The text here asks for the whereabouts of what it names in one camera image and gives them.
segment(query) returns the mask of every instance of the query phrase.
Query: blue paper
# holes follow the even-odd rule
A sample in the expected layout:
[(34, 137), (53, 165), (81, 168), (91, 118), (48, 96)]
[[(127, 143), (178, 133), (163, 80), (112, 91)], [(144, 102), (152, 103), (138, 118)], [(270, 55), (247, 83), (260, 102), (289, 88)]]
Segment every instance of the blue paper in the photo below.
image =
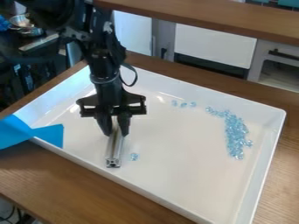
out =
[(0, 121), (0, 150), (20, 144), (33, 137), (47, 141), (62, 148), (63, 146), (63, 125), (31, 129), (14, 115), (9, 115)]

